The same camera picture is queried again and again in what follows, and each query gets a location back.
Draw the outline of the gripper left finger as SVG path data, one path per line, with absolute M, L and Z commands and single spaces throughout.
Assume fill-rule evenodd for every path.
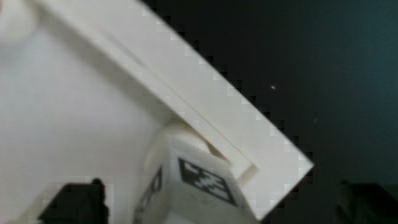
M 100 179 L 89 183 L 68 183 L 38 217 L 41 223 L 109 224 L 105 196 L 105 184 Z

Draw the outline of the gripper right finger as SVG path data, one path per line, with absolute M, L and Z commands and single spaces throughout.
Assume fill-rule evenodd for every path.
M 338 184 L 334 224 L 398 224 L 398 198 L 377 183 Z

